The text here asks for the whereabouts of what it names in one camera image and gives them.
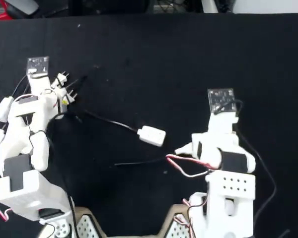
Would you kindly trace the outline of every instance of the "circuit board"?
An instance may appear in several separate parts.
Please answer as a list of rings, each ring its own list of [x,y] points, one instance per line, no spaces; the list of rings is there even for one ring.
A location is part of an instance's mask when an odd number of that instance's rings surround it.
[[[210,111],[213,113],[217,108],[227,102],[233,101],[234,91],[232,88],[208,89]],[[222,112],[236,112],[235,103],[228,104]]]

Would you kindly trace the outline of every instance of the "red and white wire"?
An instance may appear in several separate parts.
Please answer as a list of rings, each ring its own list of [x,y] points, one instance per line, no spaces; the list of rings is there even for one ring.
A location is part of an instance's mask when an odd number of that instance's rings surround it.
[[[185,177],[188,177],[188,178],[195,178],[195,177],[198,177],[198,176],[202,176],[202,175],[206,175],[209,170],[206,170],[202,173],[199,173],[199,174],[195,174],[195,175],[189,175],[187,174],[186,172],[184,172],[184,170],[181,168],[181,166],[179,166],[176,162],[174,162],[170,157],[169,155],[166,155],[166,159],[167,161],[172,165],[174,166],[177,170],[179,170]]]
[[[167,154],[165,156],[166,158],[170,158],[170,159],[176,159],[176,160],[185,160],[185,161],[189,161],[189,162],[194,162],[197,163],[199,165],[202,165],[210,170],[216,170],[216,168],[213,168],[209,163],[204,163],[201,160],[197,160],[194,158],[190,158],[190,157],[181,157],[181,156],[177,156],[177,155],[172,155],[172,154]]]

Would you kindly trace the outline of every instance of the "black cable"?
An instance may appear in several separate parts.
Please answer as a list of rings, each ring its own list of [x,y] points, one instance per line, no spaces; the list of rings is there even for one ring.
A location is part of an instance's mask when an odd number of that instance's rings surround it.
[[[280,236],[278,236],[278,238],[284,238],[288,233],[290,233],[289,229],[285,230]]]
[[[47,223],[47,225],[52,226],[52,227],[54,228],[52,234],[50,234],[48,237],[46,237],[46,238],[50,238],[50,237],[54,234],[56,228],[55,228],[55,226],[53,226],[52,224]]]
[[[124,127],[124,128],[127,128],[128,130],[131,130],[131,131],[135,132],[135,133],[138,132],[138,130],[137,130],[136,128],[132,128],[131,126],[128,126],[128,125],[123,124],[123,123],[121,123],[121,122],[117,122],[117,121],[114,121],[114,120],[110,120],[110,119],[107,119],[107,118],[103,118],[103,117],[101,117],[101,116],[99,116],[99,115],[97,115],[97,114],[94,114],[94,113],[92,113],[92,112],[90,112],[90,111],[88,111],[88,110],[85,110],[84,112],[85,112],[88,116],[90,116],[90,117],[92,117],[92,118],[94,118],[94,119],[99,119],[99,120],[103,120],[103,121],[108,122],[108,123],[112,123],[112,124],[116,124],[116,125],[122,126],[122,127]]]
[[[272,201],[272,199],[275,197],[276,193],[277,193],[277,185],[275,182],[274,177],[272,176],[272,174],[270,173],[269,169],[267,168],[264,160],[262,159],[262,157],[260,156],[260,154],[257,152],[257,150],[247,141],[247,139],[243,136],[243,134],[239,131],[239,129],[237,128],[237,126],[235,125],[234,127],[237,135],[244,141],[244,143],[247,145],[247,147],[253,151],[253,153],[256,154],[257,158],[259,159],[259,161],[261,162],[265,172],[268,174],[269,179],[271,180],[274,190],[272,192],[272,194],[267,198],[267,200],[260,206],[260,208],[257,210],[257,212],[255,213],[254,216],[254,228],[256,226],[257,220],[259,218],[259,216],[261,215],[261,213],[263,212],[263,210],[265,209],[265,207],[267,206],[268,203],[270,203]]]
[[[20,87],[21,83],[24,81],[24,79],[25,79],[26,77],[27,77],[27,74],[24,75],[24,76],[20,79],[20,81],[19,81],[18,84],[16,85],[14,91],[12,92],[11,97],[14,98],[14,96],[15,96],[15,94],[16,94],[18,88]]]
[[[143,164],[157,163],[157,162],[160,162],[160,161],[165,161],[165,158],[163,158],[163,159],[155,159],[155,160],[148,160],[148,161],[142,161],[142,162],[114,163],[114,166],[143,165]]]
[[[190,211],[190,209],[191,208],[193,208],[193,207],[203,207],[203,206],[205,206],[205,204],[207,204],[207,201],[208,201],[208,196],[209,196],[209,184],[208,184],[208,190],[207,190],[207,195],[206,195],[206,197],[205,197],[205,200],[204,201],[202,201],[202,203],[201,204],[199,204],[199,205],[192,205],[192,206],[190,206],[189,208],[188,208],[188,210],[187,210],[187,216],[188,216],[188,220],[189,220],[189,225],[190,225],[190,227],[191,227],[191,229],[192,229],[192,232],[193,232],[193,238],[197,238],[197,236],[195,235],[195,231],[194,231],[194,229],[193,229],[193,226],[192,226],[192,223],[191,223],[191,221],[190,221],[190,216],[189,216],[189,211]]]
[[[213,114],[214,114],[214,115],[217,115],[217,114],[222,113],[222,112],[223,112],[223,111],[222,111],[223,108],[225,108],[227,105],[230,105],[230,104],[233,104],[233,103],[235,103],[235,104],[236,104],[236,103],[239,103],[239,109],[238,109],[238,111],[236,112],[236,116],[238,116],[239,113],[240,113],[240,111],[243,109],[243,106],[244,106],[243,101],[242,101],[242,100],[239,100],[239,99],[234,99],[234,100],[231,100],[231,101],[228,101],[228,102],[224,103],[224,104],[221,105],[219,108],[215,109],[215,110],[213,111]]]
[[[66,86],[65,88],[68,89],[69,87],[71,87],[73,84],[77,83],[78,81],[82,80],[82,78],[78,78],[76,79],[74,82],[70,83],[68,86]]]
[[[27,91],[29,90],[29,88],[30,88],[30,84],[28,83],[28,84],[26,85],[26,87],[25,87],[25,89],[24,89],[24,91],[23,91],[22,94],[26,94]]]
[[[43,18],[45,18],[45,17],[51,17],[51,16],[53,16],[53,15],[55,15],[55,14],[57,14],[57,13],[60,13],[60,12],[62,12],[62,11],[66,11],[66,10],[68,10],[68,9],[69,9],[68,6],[64,6],[64,7],[60,8],[60,9],[56,9],[56,10],[53,10],[53,11],[51,11],[51,12],[45,13],[44,15],[42,15],[42,17],[43,17]]]
[[[43,130],[39,130],[39,131],[37,131],[37,132],[34,133],[34,134],[37,134],[37,133],[39,133],[39,132],[42,132],[42,133],[45,134],[45,136],[46,136],[46,138],[47,138],[47,140],[48,140],[48,142],[49,142],[49,144],[50,144],[50,147],[52,148],[54,154],[56,155],[56,149],[55,149],[55,146],[54,146],[54,144],[52,143],[51,139],[50,139],[50,138],[48,137],[48,135],[46,134],[46,132],[43,131]],[[69,201],[69,204],[70,204],[70,208],[71,208],[71,212],[72,212],[72,217],[73,217],[73,224],[74,224],[75,234],[76,234],[76,237],[79,237],[79,235],[78,235],[78,231],[77,231],[76,218],[75,218],[75,210],[74,210],[74,207],[73,207],[73,203],[72,203],[71,197],[70,197],[70,195],[69,195],[69,187],[68,187],[68,185],[67,185],[67,183],[66,183],[64,174],[61,172],[61,170],[59,169],[59,167],[57,166],[57,164],[56,164],[56,167],[57,167],[57,169],[58,169],[58,171],[59,171],[59,173],[60,173],[60,175],[61,175],[61,177],[62,177],[62,180],[63,180],[63,183],[64,183],[64,187],[65,187],[65,191],[66,191],[66,195],[67,195],[67,197],[68,197],[68,201]]]

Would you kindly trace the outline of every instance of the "perforated panel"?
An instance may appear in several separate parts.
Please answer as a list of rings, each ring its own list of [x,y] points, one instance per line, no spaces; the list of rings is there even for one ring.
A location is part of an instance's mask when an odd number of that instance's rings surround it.
[[[215,171],[210,183],[218,194],[255,199],[255,176],[227,171]]]
[[[189,228],[173,221],[165,238],[189,238]]]
[[[99,238],[94,223],[88,215],[83,215],[77,224],[79,238]]]

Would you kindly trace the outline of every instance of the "black fabric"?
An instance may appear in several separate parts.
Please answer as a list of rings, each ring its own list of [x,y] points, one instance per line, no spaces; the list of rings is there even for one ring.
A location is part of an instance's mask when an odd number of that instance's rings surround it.
[[[23,172],[32,170],[29,154],[7,158],[4,162],[4,177],[10,178],[10,191],[23,189]]]
[[[247,157],[245,154],[219,150],[222,156],[221,169],[224,171],[247,173]]]
[[[113,235],[159,231],[169,207],[195,191],[203,177],[183,177],[167,162],[115,167],[115,162],[163,158],[205,131],[208,88],[232,87],[245,102],[239,128],[259,151],[278,185],[255,236],[298,237],[298,14],[125,15],[0,22],[0,101],[25,73],[26,58],[50,57],[50,76],[70,81],[90,71],[77,107],[131,126],[166,130],[162,148],[124,128],[82,118],[55,124],[61,165],[76,206],[88,207]],[[188,173],[196,165],[181,164]],[[257,162],[255,210],[272,192]],[[40,225],[11,215],[0,237],[35,237]]]

